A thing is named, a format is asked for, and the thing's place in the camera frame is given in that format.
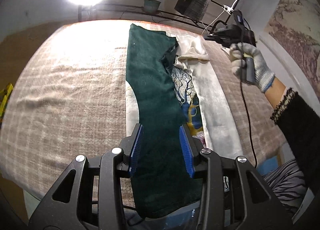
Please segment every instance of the striped pants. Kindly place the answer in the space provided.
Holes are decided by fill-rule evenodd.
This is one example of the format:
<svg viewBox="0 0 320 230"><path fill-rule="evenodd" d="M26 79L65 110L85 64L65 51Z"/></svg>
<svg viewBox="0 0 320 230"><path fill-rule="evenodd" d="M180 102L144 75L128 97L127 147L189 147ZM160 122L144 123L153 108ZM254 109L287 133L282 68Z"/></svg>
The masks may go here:
<svg viewBox="0 0 320 230"><path fill-rule="evenodd" d="M262 177L287 212L293 217L307 192L304 175L299 169L297 161L295 159L290 160ZM228 190L228 178L224 177L224 191L227 192Z"/></svg>

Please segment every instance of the beige tablecloth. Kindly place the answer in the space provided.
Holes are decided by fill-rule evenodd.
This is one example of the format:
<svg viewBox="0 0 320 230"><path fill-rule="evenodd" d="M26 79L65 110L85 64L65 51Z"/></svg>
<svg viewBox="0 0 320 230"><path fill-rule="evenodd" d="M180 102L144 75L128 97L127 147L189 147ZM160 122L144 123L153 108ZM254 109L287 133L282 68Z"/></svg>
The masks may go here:
<svg viewBox="0 0 320 230"><path fill-rule="evenodd" d="M125 70L130 25L177 35L177 28L125 20L64 26L31 58L11 95L0 136L0 166L7 178L42 198L78 155L102 155L126 136ZM253 163L239 81L220 45L203 42L230 106L243 153ZM272 107L254 86L244 85L258 161L284 143L269 120ZM124 203L134 205L130 182Z"/></svg>

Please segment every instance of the tree painting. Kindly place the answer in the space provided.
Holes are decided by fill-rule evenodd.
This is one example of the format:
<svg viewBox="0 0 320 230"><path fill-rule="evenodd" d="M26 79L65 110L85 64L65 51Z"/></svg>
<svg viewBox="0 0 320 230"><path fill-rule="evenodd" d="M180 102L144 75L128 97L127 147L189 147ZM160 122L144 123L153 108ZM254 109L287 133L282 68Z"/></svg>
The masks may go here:
<svg viewBox="0 0 320 230"><path fill-rule="evenodd" d="M301 17L312 16L318 19L311 27L303 25ZM320 34L316 25L320 23L320 7L308 0L280 0L271 17L268 33L289 53L309 80L318 99L320 100L320 41L310 34Z"/></svg>
<svg viewBox="0 0 320 230"><path fill-rule="evenodd" d="M179 68L173 68L171 77L190 133L193 137L198 138L205 147L199 99L192 83L192 77Z"/></svg>

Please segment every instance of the gloved hand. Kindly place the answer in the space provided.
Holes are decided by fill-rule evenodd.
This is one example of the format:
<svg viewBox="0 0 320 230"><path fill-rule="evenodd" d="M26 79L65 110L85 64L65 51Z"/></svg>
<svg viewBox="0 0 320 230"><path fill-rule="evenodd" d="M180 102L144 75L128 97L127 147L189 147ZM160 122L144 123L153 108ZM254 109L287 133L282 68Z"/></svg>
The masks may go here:
<svg viewBox="0 0 320 230"><path fill-rule="evenodd" d="M241 43L232 44L230 47L229 59L232 63L232 73L237 78L240 78L240 66L245 67L245 61L241 59L241 51L239 50L241 47ZM253 57L256 85L262 93L266 92L272 85L275 74L269 69L257 47L243 43L243 52Z"/></svg>

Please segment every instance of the potted plant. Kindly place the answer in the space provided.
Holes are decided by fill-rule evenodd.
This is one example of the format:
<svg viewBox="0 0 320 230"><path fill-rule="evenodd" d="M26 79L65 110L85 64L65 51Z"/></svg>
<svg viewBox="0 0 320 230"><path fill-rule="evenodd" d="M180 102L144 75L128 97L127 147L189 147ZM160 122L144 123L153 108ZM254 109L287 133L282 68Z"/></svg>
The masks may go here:
<svg viewBox="0 0 320 230"><path fill-rule="evenodd" d="M161 2L157 0L144 0L144 8L145 12L155 13L158 11Z"/></svg>

